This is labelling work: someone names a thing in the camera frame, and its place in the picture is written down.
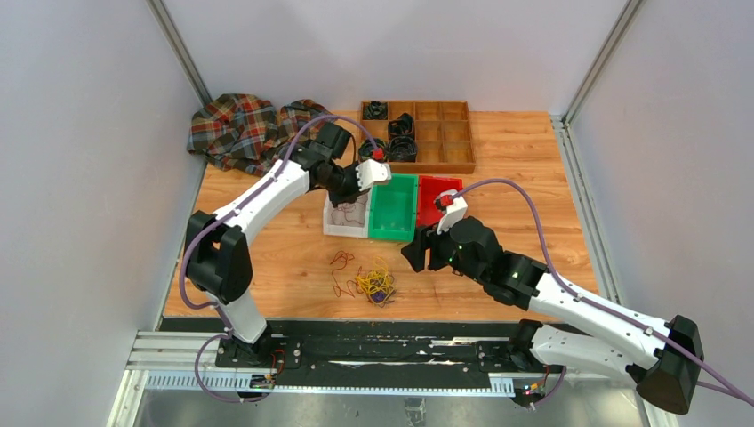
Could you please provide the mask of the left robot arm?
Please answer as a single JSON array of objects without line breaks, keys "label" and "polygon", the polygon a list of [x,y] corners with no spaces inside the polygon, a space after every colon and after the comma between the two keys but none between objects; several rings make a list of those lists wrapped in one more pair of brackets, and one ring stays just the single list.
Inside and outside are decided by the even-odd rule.
[{"label": "left robot arm", "polygon": [[236,200],[214,213],[197,211],[188,220],[180,296],[193,310],[201,306],[188,298],[186,285],[207,296],[206,306],[224,323],[222,340],[236,345],[250,367],[265,366],[273,346],[269,323],[251,297],[249,246],[285,207],[313,190],[325,189],[335,201],[348,203],[365,192],[359,163],[336,163],[352,139],[350,132],[325,120],[313,137],[281,148],[269,171]]}]

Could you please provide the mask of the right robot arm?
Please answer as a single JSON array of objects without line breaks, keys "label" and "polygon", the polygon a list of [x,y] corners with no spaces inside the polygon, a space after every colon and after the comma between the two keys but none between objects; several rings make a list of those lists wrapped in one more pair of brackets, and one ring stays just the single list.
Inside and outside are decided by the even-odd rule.
[{"label": "right robot arm", "polygon": [[499,303],[578,329],[566,334],[520,321],[520,334],[508,347],[515,368],[529,371],[540,363],[586,369],[634,384],[640,397],[667,412],[689,412],[704,359],[699,328],[690,318],[656,318],[592,294],[545,263],[504,249],[474,217],[447,231],[418,228],[401,254],[416,272],[449,267]]}]

